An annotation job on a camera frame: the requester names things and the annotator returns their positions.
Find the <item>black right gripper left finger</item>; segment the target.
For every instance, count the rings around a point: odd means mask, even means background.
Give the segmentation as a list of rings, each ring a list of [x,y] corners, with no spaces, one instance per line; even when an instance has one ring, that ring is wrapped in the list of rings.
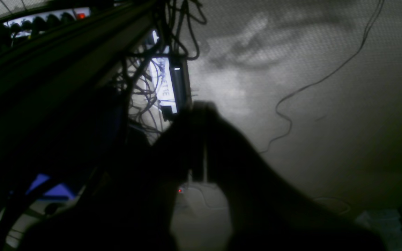
[[[171,233],[177,189],[193,163],[195,108],[185,108],[155,144],[115,158],[124,173],[89,198],[33,225],[21,251],[177,251]]]

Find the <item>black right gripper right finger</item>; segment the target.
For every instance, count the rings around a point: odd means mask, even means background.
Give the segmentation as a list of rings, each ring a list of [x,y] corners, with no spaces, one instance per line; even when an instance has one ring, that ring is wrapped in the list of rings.
[[[212,102],[208,175],[228,200],[228,251],[385,251],[379,235],[313,202],[279,176]]]

